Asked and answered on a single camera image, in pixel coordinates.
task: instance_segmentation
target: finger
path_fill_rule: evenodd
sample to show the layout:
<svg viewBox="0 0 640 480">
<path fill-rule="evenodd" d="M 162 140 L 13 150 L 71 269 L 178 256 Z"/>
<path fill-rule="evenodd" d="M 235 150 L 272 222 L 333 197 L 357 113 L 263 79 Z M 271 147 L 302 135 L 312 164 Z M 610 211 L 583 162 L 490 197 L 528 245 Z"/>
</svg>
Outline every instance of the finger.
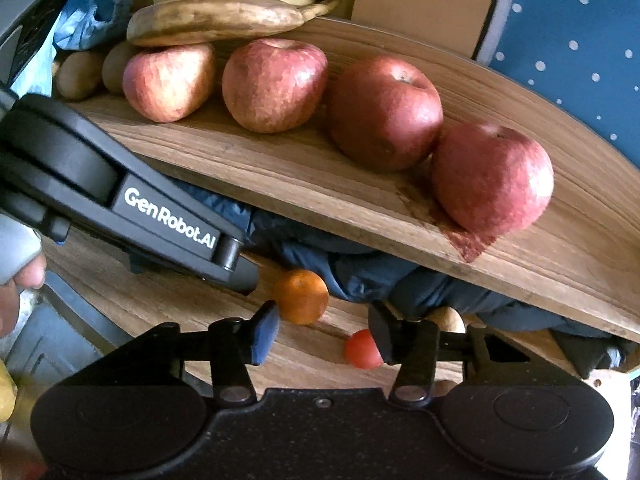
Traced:
<svg viewBox="0 0 640 480">
<path fill-rule="evenodd" d="M 44 284 L 46 270 L 47 259 L 44 253 L 40 253 L 15 275 L 14 281 L 21 288 L 40 288 Z"/>
<path fill-rule="evenodd" d="M 14 329 L 20 314 L 20 295 L 11 280 L 6 285 L 0 286 L 0 337 L 6 336 Z"/>
</svg>

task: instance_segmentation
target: apple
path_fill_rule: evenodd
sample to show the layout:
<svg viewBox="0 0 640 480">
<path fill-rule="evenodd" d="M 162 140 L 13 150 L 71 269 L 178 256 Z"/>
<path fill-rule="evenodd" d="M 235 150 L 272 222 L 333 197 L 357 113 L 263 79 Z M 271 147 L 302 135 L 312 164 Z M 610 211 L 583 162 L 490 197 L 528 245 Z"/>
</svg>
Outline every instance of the apple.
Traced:
<svg viewBox="0 0 640 480">
<path fill-rule="evenodd" d="M 392 56 L 348 66 L 332 86 L 326 110 L 338 148 L 380 173 L 424 160 L 444 119 L 440 95 L 427 76 Z"/>
<path fill-rule="evenodd" d="M 215 88 L 216 53 L 209 43 L 146 49 L 122 74 L 127 101 L 156 123 L 178 121 L 196 111 Z"/>
<path fill-rule="evenodd" d="M 324 52 L 303 41 L 261 38 L 235 50 L 222 73 L 232 117 L 261 134 L 306 123 L 320 105 L 329 75 Z"/>
<path fill-rule="evenodd" d="M 554 170 L 545 149 L 495 123 L 462 123 L 431 157 L 431 186 L 442 208 L 476 234 L 526 229 L 545 211 Z"/>
</svg>

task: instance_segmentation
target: black circular disc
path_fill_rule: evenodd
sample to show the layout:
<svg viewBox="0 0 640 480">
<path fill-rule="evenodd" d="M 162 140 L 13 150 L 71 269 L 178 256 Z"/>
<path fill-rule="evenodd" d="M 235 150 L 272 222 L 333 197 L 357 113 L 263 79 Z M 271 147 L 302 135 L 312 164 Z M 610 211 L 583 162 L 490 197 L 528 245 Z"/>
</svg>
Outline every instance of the black circular disc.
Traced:
<svg viewBox="0 0 640 480">
<path fill-rule="evenodd" d="M 206 407 L 186 384 L 54 386 L 31 414 L 48 461 L 96 474 L 145 470 L 178 455 L 200 433 Z"/>
<path fill-rule="evenodd" d="M 518 474 L 562 476 L 597 462 L 613 430 L 613 413 L 581 384 L 462 384 L 443 400 L 440 419 L 476 460 Z"/>
<path fill-rule="evenodd" d="M 11 110 L 0 139 L 99 203 L 107 202 L 118 183 L 118 173 L 100 153 L 34 112 Z"/>
</svg>

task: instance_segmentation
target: metal bolt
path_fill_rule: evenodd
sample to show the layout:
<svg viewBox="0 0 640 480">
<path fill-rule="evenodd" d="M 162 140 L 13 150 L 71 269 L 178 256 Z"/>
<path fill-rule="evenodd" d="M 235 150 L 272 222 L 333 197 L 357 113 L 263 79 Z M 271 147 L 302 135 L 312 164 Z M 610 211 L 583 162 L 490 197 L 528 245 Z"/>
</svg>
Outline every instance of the metal bolt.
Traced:
<svg viewBox="0 0 640 480">
<path fill-rule="evenodd" d="M 231 404 L 247 402 L 251 398 L 251 391 L 246 386 L 228 386 L 220 392 L 220 399 Z"/>
<path fill-rule="evenodd" d="M 316 399 L 317 408 L 330 408 L 331 404 L 332 402 L 330 399 L 323 399 L 322 397 L 319 399 Z"/>
<path fill-rule="evenodd" d="M 394 393 L 402 402 L 420 402 L 427 398 L 427 392 L 420 386 L 400 386 Z"/>
</svg>

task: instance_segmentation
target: blue polka dot fabric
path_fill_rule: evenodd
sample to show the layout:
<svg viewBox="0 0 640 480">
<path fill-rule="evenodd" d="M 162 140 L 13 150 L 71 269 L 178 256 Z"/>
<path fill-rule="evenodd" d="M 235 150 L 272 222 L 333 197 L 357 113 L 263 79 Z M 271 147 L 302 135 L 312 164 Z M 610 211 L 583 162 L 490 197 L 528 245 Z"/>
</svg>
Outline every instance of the blue polka dot fabric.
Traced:
<svg viewBox="0 0 640 480">
<path fill-rule="evenodd" d="M 640 168 L 640 0 L 512 0 L 489 66 Z"/>
</svg>

